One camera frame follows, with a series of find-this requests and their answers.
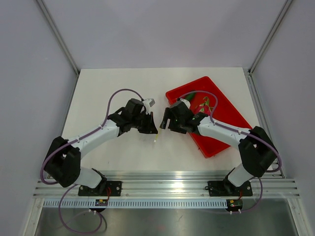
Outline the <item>clear zip top bag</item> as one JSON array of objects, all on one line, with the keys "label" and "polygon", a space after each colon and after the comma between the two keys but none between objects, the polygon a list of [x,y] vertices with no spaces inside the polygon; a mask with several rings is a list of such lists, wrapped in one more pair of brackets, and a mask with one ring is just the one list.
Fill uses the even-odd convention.
[{"label": "clear zip top bag", "polygon": [[141,145],[145,148],[154,148],[158,142],[158,137],[162,132],[161,128],[157,129],[156,134],[142,134],[141,136]]}]

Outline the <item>green cucumber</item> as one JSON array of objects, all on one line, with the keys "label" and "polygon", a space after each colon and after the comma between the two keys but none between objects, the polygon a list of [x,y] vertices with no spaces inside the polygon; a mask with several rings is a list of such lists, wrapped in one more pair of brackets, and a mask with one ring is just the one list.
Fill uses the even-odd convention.
[{"label": "green cucumber", "polygon": [[196,95],[196,92],[191,91],[190,93],[188,93],[187,95],[185,95],[184,99],[191,102],[193,101],[194,97]]}]

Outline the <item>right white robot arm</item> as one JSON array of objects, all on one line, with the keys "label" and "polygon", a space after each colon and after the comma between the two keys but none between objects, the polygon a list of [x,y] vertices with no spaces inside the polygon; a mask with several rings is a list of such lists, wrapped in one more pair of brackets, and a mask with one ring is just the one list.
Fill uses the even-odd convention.
[{"label": "right white robot arm", "polygon": [[263,128],[241,128],[202,112],[194,114],[184,100],[165,109],[160,128],[210,137],[239,151],[241,163],[215,185],[214,193],[222,196],[237,196],[245,184],[253,178],[262,177],[279,157]]}]

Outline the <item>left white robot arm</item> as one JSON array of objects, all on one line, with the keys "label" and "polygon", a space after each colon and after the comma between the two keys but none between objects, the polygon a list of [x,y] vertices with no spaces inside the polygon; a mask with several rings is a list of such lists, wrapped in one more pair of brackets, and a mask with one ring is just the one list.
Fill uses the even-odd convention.
[{"label": "left white robot arm", "polygon": [[142,101],[132,98],[93,130],[72,139],[56,137],[44,160],[43,170],[62,187],[77,184],[88,187],[96,196],[102,195],[106,191],[106,177],[96,169],[82,167],[82,158],[131,129],[142,134],[157,134],[152,112],[154,104],[152,98]]}]

